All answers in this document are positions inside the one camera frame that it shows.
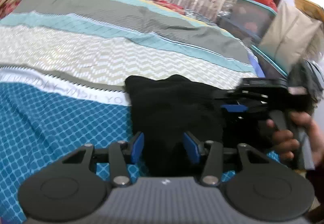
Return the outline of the right hand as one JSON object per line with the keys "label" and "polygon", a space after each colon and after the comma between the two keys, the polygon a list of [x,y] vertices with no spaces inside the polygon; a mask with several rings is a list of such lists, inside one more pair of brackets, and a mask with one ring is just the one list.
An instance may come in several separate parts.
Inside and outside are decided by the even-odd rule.
{"label": "right hand", "polygon": [[[291,120],[297,126],[306,129],[314,165],[323,172],[323,132],[315,120],[306,112],[291,112]],[[293,133],[289,130],[275,131],[272,134],[275,143],[275,151],[283,160],[293,159],[293,151],[297,150],[300,143],[294,139]]]}

